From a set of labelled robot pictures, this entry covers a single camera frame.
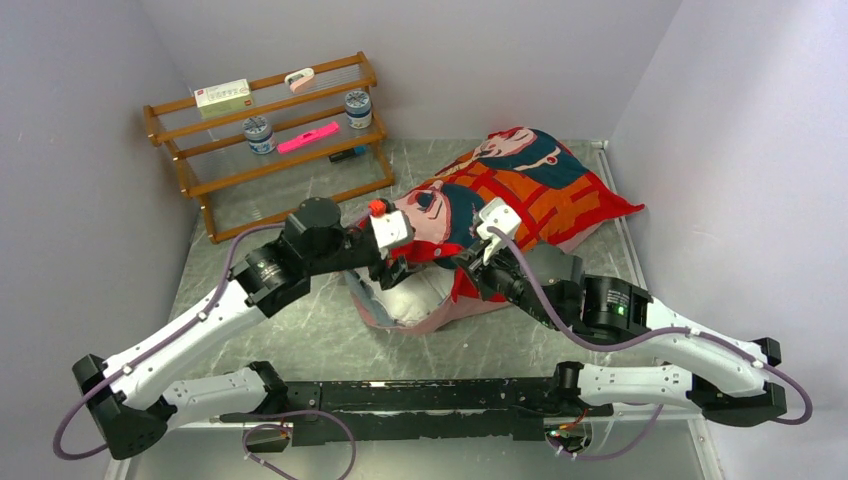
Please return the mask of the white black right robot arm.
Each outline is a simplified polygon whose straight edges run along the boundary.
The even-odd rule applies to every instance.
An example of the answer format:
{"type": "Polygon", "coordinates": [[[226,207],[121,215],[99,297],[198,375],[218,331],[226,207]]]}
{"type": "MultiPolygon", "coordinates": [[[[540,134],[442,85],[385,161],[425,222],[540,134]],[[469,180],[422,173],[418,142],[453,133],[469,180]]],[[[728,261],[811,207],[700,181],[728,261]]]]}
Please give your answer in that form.
{"type": "Polygon", "coordinates": [[[483,298],[502,296],[586,349],[632,351],[659,362],[558,368],[549,398],[559,413],[612,403],[665,404],[732,427],[786,414],[785,390],[768,372],[780,362],[777,341],[715,332],[632,283],[585,273],[581,258],[547,243],[526,253],[504,247],[490,258],[485,247],[479,242],[453,259],[483,298]]]}

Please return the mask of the white pillow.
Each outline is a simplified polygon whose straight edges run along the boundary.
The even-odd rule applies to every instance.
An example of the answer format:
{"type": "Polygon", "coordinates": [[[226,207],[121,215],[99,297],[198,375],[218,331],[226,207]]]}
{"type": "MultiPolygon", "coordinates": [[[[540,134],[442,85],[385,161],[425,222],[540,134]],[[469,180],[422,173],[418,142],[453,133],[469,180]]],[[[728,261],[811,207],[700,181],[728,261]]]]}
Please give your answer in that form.
{"type": "Polygon", "coordinates": [[[455,272],[430,266],[388,290],[374,293],[374,318],[380,327],[429,332],[447,318],[453,305],[455,272]]]}

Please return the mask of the pink red patterned pillowcase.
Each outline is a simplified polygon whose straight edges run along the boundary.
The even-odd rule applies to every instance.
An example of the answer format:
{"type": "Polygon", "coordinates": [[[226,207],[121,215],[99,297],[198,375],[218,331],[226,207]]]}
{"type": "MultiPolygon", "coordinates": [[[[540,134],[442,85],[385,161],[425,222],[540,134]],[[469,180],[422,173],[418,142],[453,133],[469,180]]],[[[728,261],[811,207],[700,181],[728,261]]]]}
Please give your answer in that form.
{"type": "MultiPolygon", "coordinates": [[[[569,253],[602,223],[644,208],[610,190],[564,143],[546,132],[517,126],[490,134],[474,150],[394,201],[408,217],[415,239],[393,251],[393,256],[405,255],[412,274],[430,266],[455,272],[453,305],[437,329],[509,305],[500,295],[482,300],[451,260],[452,255],[473,243],[475,216],[495,197],[520,215],[522,224],[514,240],[523,251],[545,241],[569,253]]],[[[346,272],[345,279],[366,325],[407,334],[437,330],[380,327],[374,318],[378,284],[364,269],[346,272]]]]}

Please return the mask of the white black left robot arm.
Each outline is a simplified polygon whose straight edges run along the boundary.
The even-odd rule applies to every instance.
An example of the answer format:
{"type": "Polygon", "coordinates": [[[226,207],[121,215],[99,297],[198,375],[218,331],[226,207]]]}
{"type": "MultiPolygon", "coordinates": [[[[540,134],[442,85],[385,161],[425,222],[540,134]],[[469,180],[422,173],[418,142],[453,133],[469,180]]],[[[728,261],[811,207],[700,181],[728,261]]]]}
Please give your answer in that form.
{"type": "Polygon", "coordinates": [[[217,286],[135,346],[108,358],[87,355],[73,373],[81,405],[116,460],[138,455],[182,425],[218,415],[277,418],[288,388],[266,361],[199,380],[186,371],[203,353],[272,318],[307,295],[314,276],[373,267],[410,243],[414,228],[392,203],[374,201],[350,226],[338,204],[314,197],[279,225],[279,236],[243,259],[228,256],[217,286]]]}

